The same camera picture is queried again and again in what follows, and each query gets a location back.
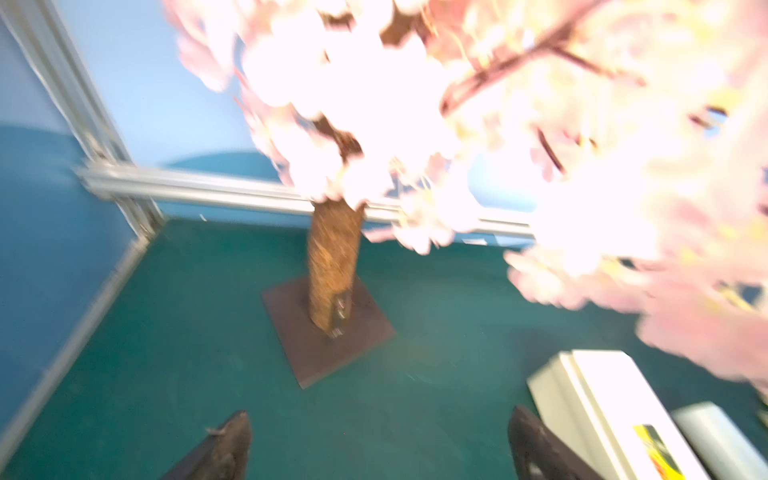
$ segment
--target green floor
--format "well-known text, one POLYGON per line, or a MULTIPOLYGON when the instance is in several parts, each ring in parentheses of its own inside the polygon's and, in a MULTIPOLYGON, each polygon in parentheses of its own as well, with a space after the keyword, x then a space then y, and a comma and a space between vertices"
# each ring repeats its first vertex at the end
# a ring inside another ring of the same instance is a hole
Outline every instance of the green floor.
POLYGON ((752 389, 647 348, 633 317, 526 302, 496 247, 364 241, 359 275, 398 334, 302 391, 260 292, 305 273, 305 243, 169 223, 2 478, 157 478, 237 409, 248 478, 515 478, 505 432, 532 406, 525 379, 579 348, 624 350, 667 408, 712 400, 768 449, 752 389))

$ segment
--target white box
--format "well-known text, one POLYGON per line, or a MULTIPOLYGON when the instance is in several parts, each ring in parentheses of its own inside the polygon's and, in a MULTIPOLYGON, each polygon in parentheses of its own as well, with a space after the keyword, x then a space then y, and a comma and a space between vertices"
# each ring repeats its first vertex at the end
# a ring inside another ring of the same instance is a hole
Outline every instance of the white box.
POLYGON ((606 480, 658 480, 635 429, 651 425, 677 464, 671 478, 709 480, 632 358, 620 351, 561 352, 528 379, 542 422, 606 480))

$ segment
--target gray cylinder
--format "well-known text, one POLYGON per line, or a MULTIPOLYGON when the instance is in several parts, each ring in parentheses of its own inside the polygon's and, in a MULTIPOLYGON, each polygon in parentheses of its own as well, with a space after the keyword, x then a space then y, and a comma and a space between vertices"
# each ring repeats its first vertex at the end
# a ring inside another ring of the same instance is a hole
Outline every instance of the gray cylinder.
POLYGON ((717 480, 767 480, 768 463, 730 417, 712 402, 672 412, 672 418, 717 480))

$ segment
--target tree trunk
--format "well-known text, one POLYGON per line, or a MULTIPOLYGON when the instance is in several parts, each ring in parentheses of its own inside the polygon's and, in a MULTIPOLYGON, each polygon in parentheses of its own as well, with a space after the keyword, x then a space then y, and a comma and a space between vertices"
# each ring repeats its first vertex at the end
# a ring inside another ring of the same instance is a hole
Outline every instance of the tree trunk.
POLYGON ((307 256, 310 268, 310 318, 329 336, 343 332, 352 312, 360 230, 365 206, 357 211, 344 200, 315 204, 307 256))

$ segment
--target dark wooden base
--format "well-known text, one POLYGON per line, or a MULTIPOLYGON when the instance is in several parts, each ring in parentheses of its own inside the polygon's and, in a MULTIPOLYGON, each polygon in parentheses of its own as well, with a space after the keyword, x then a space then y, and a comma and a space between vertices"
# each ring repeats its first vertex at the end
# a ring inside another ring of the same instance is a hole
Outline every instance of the dark wooden base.
POLYGON ((352 316, 344 334, 335 339, 310 320, 308 293, 309 277, 303 277, 275 286, 261 296, 302 389, 395 335, 395 329, 359 278, 355 278, 353 287, 352 316))

